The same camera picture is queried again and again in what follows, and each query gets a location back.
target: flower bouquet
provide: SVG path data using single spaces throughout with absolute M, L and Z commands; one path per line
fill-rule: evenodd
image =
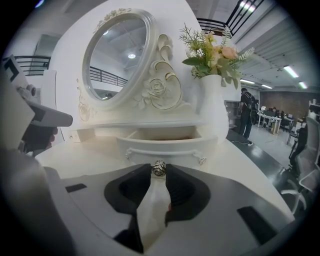
M 226 87 L 226 82 L 231 84 L 233 81 L 235 88 L 238 88 L 240 64 L 244 63 L 247 58 L 254 52 L 254 48 L 238 54 L 237 50 L 231 45 L 231 31 L 225 27 L 222 32 L 222 42 L 220 45 L 213 46 L 212 43 L 217 41 L 210 32 L 205 34 L 203 31 L 193 31 L 187 28 L 180 30 L 182 35 L 180 40 L 187 46 L 187 59 L 182 63 L 192 67 L 192 75 L 195 78 L 203 78 L 209 75 L 220 75 L 224 79 L 221 80 L 221 86 Z

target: backpack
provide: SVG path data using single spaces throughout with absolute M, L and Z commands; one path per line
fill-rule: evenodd
M 248 95 L 247 91 L 243 95 L 245 95 L 249 99 L 248 104 L 245 103 L 248 110 L 257 110 L 255 97 L 253 97 L 251 93 L 250 95 Z

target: ceiling light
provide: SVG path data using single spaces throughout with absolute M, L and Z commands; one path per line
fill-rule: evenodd
M 244 9 L 249 8 L 249 12 L 253 12 L 256 9 L 253 6 L 250 7 L 250 4 L 249 3 L 246 4 L 246 2 L 241 2 L 240 7 L 243 7 Z
M 268 89 L 272 89 L 272 87 L 267 86 L 267 85 L 264 85 L 264 84 L 261 84 L 261 86 L 266 87 L 266 88 L 268 88 Z
M 308 86 L 306 86 L 306 84 L 304 82 L 299 82 L 299 85 L 303 88 L 303 89 L 307 89 Z
M 251 82 L 251 81 L 248 81 L 248 80 L 244 80 L 244 79 L 240 79 L 241 82 L 245 82 L 245 83 L 248 83 L 248 84 L 254 84 L 255 82 Z
M 38 8 L 40 5 L 44 3 L 45 0 L 40 0 L 34 8 Z
M 298 78 L 299 76 L 297 75 L 296 72 L 290 67 L 290 66 L 285 66 L 283 67 L 285 71 L 287 71 L 293 78 Z

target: oval mirror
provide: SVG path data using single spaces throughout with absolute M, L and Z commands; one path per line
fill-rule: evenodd
M 90 59 L 90 90 L 109 100 L 126 86 L 144 51 L 147 27 L 139 18 L 129 18 L 106 30 Z

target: white vase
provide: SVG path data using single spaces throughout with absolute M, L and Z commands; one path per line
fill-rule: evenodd
M 206 122 L 202 129 L 208 134 L 216 135 L 218 144 L 225 140 L 229 130 L 229 118 L 222 97 L 221 79 L 222 77 L 217 74 L 207 75 L 200 79 L 200 87 L 204 93 L 200 115 Z

